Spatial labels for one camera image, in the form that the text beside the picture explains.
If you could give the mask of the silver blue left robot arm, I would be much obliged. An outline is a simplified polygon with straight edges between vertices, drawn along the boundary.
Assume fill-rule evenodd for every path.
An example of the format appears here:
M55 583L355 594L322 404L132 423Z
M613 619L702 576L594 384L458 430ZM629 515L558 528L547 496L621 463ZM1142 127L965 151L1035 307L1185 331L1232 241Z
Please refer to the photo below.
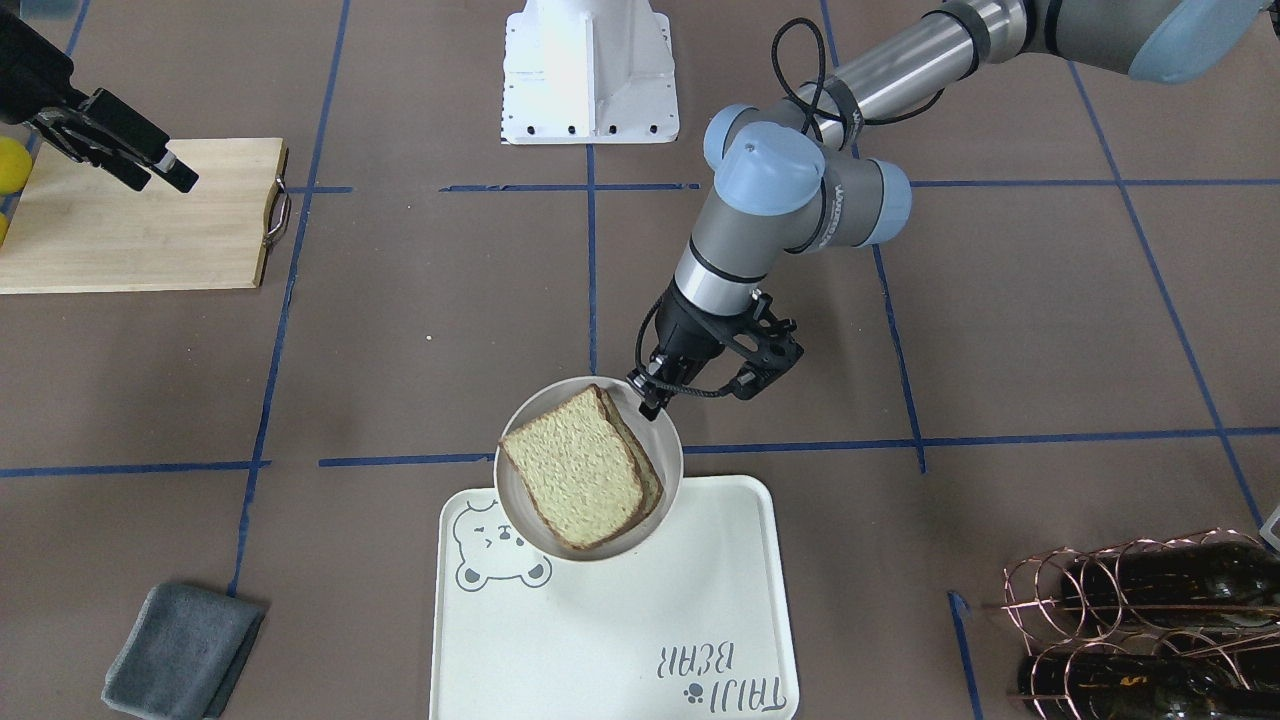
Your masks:
M1151 85L1217 65L1275 1L943 1L767 106L732 105L701 141L710 188L675 273L643 322L628 386L657 419L678 396L749 400L801 357L762 283L787 256L883 243L913 191L893 163L855 156L864 133L915 123L980 70L1055 56Z

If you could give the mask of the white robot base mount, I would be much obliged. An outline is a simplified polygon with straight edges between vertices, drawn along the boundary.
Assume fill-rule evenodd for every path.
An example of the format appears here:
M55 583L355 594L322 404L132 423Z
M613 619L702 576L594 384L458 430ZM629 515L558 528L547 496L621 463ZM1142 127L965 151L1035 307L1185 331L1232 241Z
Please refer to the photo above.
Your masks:
M672 29L650 3L527 1L504 41L503 143L677 140Z

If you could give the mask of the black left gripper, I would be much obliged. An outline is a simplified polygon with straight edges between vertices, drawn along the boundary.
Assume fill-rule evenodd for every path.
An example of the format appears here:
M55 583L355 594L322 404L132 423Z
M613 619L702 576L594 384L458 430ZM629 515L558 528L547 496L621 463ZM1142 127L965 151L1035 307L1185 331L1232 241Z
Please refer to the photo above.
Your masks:
M655 328L657 345L640 355L640 370L628 373L628 383L640 397L640 414L654 421L678 395L746 401L790 372L804 347L794 338L796 323L776 316L771 305L768 293L754 290L745 311L717 315L669 286L640 327L640 341L650 325ZM724 351L741 357L740 368L717 389L695 387L698 374Z

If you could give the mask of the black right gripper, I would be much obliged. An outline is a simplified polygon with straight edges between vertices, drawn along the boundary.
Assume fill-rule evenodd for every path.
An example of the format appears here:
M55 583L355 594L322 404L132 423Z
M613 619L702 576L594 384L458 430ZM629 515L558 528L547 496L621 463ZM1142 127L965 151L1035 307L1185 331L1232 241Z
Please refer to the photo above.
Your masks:
M72 86L73 60L1 9L1 120L61 127L73 159L140 192L152 177L188 193L198 174L168 147L170 136L114 94L86 96Z

